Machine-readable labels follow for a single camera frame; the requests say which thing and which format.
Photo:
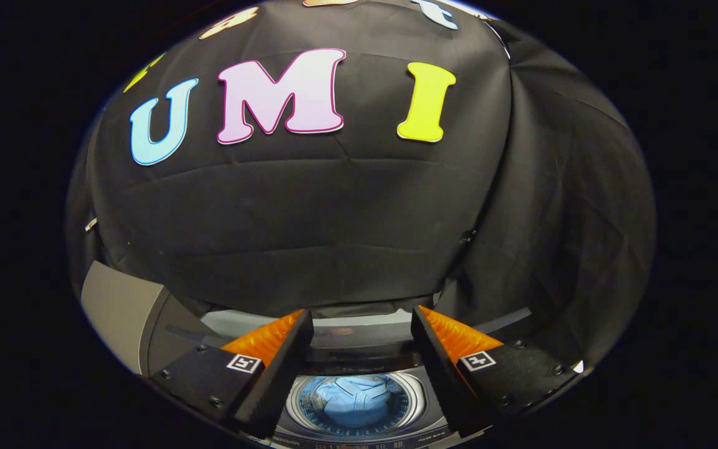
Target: letter u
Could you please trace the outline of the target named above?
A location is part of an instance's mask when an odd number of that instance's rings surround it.
[[[171,156],[188,131],[188,99],[199,79],[189,79],[169,89],[166,99],[171,100],[168,114],[168,133],[159,142],[149,136],[151,110],[159,100],[151,99],[140,105],[129,117],[132,123],[132,159],[140,165],[154,165]]]

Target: black cloth backdrop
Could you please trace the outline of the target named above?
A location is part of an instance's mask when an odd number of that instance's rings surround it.
[[[450,291],[441,312],[478,324],[529,307],[530,332],[569,329],[587,364],[598,362],[638,306],[653,257],[638,142],[558,54],[493,21],[505,49],[487,23],[452,11],[458,31],[415,3],[268,2],[240,26],[168,49],[113,95],[77,159],[66,225],[77,295],[93,259],[165,284],[197,313],[382,313]],[[246,113],[253,137],[217,142],[220,70],[254,59],[279,79],[297,54],[324,47],[347,51],[335,77],[341,130],[294,134],[280,122],[265,135]],[[456,75],[439,142],[396,135],[409,62]],[[129,115],[192,77],[185,140],[159,164],[136,164]],[[152,111],[154,140],[168,111],[167,100]],[[83,232],[94,216],[95,232]]]

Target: blue cloth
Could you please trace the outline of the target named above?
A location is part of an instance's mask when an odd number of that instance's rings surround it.
[[[387,416],[391,393],[384,380],[339,377],[315,390],[325,404],[325,414],[345,427],[364,427]]]

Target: screw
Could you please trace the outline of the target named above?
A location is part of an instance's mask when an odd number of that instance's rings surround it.
[[[220,408],[223,407],[223,401],[219,400],[218,398],[214,396],[210,396],[210,405],[212,407]]]

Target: pink letter m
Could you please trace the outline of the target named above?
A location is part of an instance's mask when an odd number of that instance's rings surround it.
[[[328,133],[342,128],[344,120],[334,108],[334,72],[345,59],[341,49],[311,49],[297,56],[274,82],[256,60],[232,65],[218,75],[224,86],[223,130],[218,142],[228,145],[251,137],[254,127],[245,119],[243,105],[265,134],[273,133],[287,102],[293,97],[293,114],[285,122],[291,133]]]

